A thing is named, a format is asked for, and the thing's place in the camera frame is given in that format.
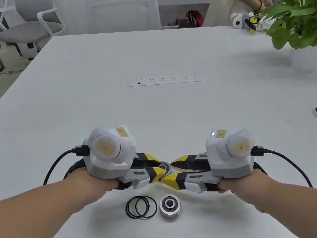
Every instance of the finger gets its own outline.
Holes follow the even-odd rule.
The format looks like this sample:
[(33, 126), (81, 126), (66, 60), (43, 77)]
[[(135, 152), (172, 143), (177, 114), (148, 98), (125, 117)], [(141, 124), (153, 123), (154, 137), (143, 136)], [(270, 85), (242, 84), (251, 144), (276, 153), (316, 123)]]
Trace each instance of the finger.
[(119, 186), (119, 180), (117, 180), (116, 178), (114, 178), (114, 179), (106, 179), (103, 182), (105, 184), (105, 190), (106, 191), (110, 191), (110, 190), (115, 189), (116, 187)]

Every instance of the hand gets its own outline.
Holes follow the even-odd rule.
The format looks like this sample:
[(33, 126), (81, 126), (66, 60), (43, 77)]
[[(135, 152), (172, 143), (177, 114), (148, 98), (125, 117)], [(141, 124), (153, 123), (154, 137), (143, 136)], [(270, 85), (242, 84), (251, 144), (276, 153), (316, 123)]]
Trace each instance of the hand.
[(270, 194), (278, 184), (269, 176), (259, 170), (254, 170), (251, 175), (244, 178), (223, 179), (218, 184), (220, 193), (231, 190), (243, 201), (254, 205), (260, 212), (262, 207), (269, 202)]
[(117, 179), (98, 179), (89, 175), (85, 168), (75, 170), (65, 180), (69, 187), (78, 193), (82, 208), (94, 203), (106, 192), (119, 186)]
[(260, 1), (264, 4), (264, 6), (271, 6), (271, 5), (273, 5), (272, 0), (260, 0)]

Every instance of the white table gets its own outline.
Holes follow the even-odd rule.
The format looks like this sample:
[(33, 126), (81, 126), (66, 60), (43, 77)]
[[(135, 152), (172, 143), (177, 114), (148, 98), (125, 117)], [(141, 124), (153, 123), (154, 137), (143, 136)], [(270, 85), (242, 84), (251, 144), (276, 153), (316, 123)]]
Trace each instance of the white table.
[[(40, 186), (52, 162), (96, 126), (127, 124), (139, 152), (171, 161), (204, 151), (214, 126), (246, 127), (258, 145), (289, 156), (317, 185), (316, 75), (288, 68), (289, 48), (230, 27), (54, 37), (0, 100), (0, 199)], [(198, 74), (207, 82), (128, 87), (140, 76)], [(66, 157), (50, 182), (78, 158)], [(279, 157), (257, 161), (274, 178), (306, 185)], [(181, 216), (131, 220), (138, 194), (176, 194)], [(57, 238), (293, 237), (231, 194), (163, 184), (114, 191), (69, 219)]]

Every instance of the electrical socket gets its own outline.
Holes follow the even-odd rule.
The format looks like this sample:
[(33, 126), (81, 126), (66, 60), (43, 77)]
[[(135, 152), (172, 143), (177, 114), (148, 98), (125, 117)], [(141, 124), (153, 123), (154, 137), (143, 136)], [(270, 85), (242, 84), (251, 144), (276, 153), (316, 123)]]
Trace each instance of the electrical socket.
[(132, 80), (129, 84), (130, 87), (146, 86), (146, 85), (159, 85), (159, 84), (172, 84), (172, 83), (192, 83), (204, 82), (205, 79), (199, 78), (197, 75), (183, 75), (183, 76), (160, 76), (149, 77)]

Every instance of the ball bearing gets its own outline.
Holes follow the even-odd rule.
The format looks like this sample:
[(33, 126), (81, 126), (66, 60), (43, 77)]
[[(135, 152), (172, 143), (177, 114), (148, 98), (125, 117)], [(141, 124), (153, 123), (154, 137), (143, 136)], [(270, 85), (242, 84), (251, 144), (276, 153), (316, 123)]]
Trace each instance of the ball bearing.
[(172, 165), (170, 165), (170, 163), (168, 162), (160, 161), (160, 165), (158, 167), (166, 170), (166, 173), (164, 176), (170, 175), (172, 173)]
[(175, 195), (166, 195), (159, 202), (159, 211), (165, 218), (176, 218), (181, 212), (181, 205)]

